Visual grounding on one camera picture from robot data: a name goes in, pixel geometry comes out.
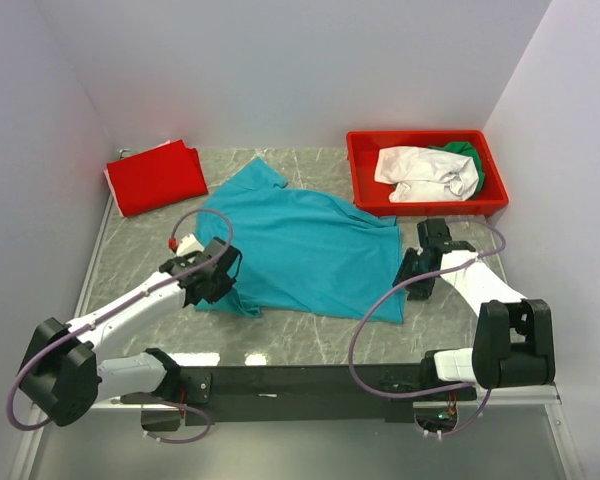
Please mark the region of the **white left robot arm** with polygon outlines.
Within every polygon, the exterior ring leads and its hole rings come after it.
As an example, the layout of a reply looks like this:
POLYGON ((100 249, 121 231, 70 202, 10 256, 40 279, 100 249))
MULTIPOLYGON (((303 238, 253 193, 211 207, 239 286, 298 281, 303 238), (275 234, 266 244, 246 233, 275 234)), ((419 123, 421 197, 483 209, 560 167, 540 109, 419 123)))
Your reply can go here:
POLYGON ((24 354, 16 387, 47 416, 67 426, 94 404, 127 394, 166 402, 181 397, 181 367, 160 349, 115 358, 123 340, 166 315, 212 304, 236 281, 243 255, 218 237, 198 251, 175 256, 127 294, 65 324, 39 324, 24 354))

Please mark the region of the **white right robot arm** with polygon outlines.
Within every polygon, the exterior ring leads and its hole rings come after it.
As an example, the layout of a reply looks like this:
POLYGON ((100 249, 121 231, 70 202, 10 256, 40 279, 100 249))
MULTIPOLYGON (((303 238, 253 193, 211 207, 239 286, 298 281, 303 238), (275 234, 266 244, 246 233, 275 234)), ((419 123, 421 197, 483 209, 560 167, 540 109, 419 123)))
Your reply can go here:
POLYGON ((424 301, 441 279, 477 315, 471 347, 425 355, 422 393, 440 399, 454 383, 484 389, 551 384, 556 368, 549 305, 509 287, 486 265, 485 252, 452 238, 444 219, 421 221, 417 232, 420 248, 407 249, 393 284, 404 288, 408 300, 424 301))

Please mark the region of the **teal t-shirt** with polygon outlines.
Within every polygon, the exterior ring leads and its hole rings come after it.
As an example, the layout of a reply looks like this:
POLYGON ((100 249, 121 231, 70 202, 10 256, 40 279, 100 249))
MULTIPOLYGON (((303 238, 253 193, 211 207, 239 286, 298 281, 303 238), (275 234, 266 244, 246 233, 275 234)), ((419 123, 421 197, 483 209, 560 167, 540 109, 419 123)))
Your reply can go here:
POLYGON ((237 281, 214 309, 257 317, 265 308, 362 318, 392 286, 402 260, 393 217, 378 218, 345 200, 295 189, 256 158, 203 205, 195 235, 202 244, 234 235, 243 255, 237 281))

